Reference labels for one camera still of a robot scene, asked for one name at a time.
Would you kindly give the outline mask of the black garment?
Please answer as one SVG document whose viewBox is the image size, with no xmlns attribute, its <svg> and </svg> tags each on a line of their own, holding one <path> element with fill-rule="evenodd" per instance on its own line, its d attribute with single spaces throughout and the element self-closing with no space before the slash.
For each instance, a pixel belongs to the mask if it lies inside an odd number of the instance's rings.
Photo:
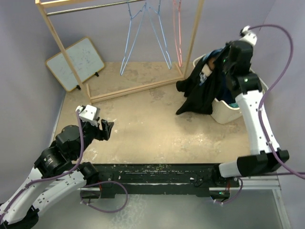
<svg viewBox="0 0 305 229">
<path fill-rule="evenodd" d="M 221 49 L 206 54 L 192 70 L 187 79 L 176 82 L 176 89 L 186 98 L 176 111 L 177 115 L 185 112 L 210 115 L 212 103 L 220 91 L 222 74 L 215 69 L 214 61 Z"/>
</svg>

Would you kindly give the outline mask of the pink wire hanger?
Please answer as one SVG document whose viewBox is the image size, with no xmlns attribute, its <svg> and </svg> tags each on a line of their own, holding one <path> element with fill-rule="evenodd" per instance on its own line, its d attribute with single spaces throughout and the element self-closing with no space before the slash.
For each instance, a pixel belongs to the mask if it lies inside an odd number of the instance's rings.
<svg viewBox="0 0 305 229">
<path fill-rule="evenodd" d="M 181 0 L 173 0 L 173 32 L 178 66 L 182 67 Z"/>
</svg>

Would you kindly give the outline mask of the light blue hanger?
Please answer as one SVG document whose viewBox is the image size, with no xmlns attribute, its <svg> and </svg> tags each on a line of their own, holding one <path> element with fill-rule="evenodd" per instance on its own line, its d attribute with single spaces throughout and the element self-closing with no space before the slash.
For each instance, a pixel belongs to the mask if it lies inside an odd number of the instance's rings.
<svg viewBox="0 0 305 229">
<path fill-rule="evenodd" d="M 172 60 L 168 51 L 167 40 L 161 19 L 161 0 L 146 0 L 145 10 L 148 14 L 153 33 L 161 50 L 163 59 L 168 69 L 172 69 Z"/>
<path fill-rule="evenodd" d="M 127 64 L 131 58 L 132 52 L 134 50 L 134 46 L 136 44 L 139 32 L 142 27 L 142 22 L 145 16 L 145 10 L 146 10 L 146 3 L 143 3 L 141 8 L 136 10 L 135 12 L 132 11 L 131 7 L 132 1 L 127 1 L 128 6 L 128 13 L 129 13 L 129 27 L 128 27 L 128 33 L 126 38 L 126 44 L 124 48 L 124 55 L 121 62 L 120 67 L 120 76 L 122 76 L 126 70 Z"/>
</svg>

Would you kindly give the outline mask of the navy blue t shirt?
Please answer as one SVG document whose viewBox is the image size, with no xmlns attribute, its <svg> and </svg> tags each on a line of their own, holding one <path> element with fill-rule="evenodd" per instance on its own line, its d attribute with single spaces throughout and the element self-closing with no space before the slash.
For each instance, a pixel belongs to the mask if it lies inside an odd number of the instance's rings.
<svg viewBox="0 0 305 229">
<path fill-rule="evenodd" d="M 221 87 L 218 95 L 216 96 L 216 99 L 218 101 L 224 101 L 228 105 L 236 103 L 235 99 L 232 97 L 232 94 L 226 85 L 226 76 L 224 73 L 222 74 Z"/>
</svg>

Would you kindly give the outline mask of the teal t shirt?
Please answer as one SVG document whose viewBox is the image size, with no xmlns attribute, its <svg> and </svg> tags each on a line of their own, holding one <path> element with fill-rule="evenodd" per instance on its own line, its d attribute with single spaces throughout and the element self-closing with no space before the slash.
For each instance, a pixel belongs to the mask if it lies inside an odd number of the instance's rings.
<svg viewBox="0 0 305 229">
<path fill-rule="evenodd" d="M 237 103 L 229 104 L 229 106 L 232 108 L 239 108 L 239 105 Z"/>
</svg>

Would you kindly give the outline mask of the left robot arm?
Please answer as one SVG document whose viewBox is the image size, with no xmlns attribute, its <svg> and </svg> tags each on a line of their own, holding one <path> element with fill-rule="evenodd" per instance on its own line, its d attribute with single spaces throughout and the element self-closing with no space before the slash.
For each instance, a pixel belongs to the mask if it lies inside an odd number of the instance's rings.
<svg viewBox="0 0 305 229">
<path fill-rule="evenodd" d="M 114 123 L 104 119 L 96 124 L 81 119 L 78 122 L 56 135 L 34 162 L 24 183 L 1 204 L 2 229 L 31 229 L 52 203 L 80 187 L 97 184 L 98 170 L 92 163 L 81 160 L 93 140 L 109 140 Z"/>
</svg>

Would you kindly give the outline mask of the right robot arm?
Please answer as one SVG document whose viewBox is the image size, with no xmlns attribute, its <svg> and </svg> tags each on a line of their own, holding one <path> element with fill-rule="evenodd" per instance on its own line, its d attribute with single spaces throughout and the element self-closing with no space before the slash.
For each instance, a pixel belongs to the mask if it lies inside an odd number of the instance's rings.
<svg viewBox="0 0 305 229">
<path fill-rule="evenodd" d="M 250 143 L 250 155 L 219 164 L 212 174 L 212 182 L 224 186 L 229 177 L 250 177 L 276 171 L 289 159 L 274 137 L 261 102 L 263 93 L 257 74 L 251 72 L 253 47 L 245 41 L 225 45 L 214 64 L 226 76 L 226 85 L 241 109 Z"/>
</svg>

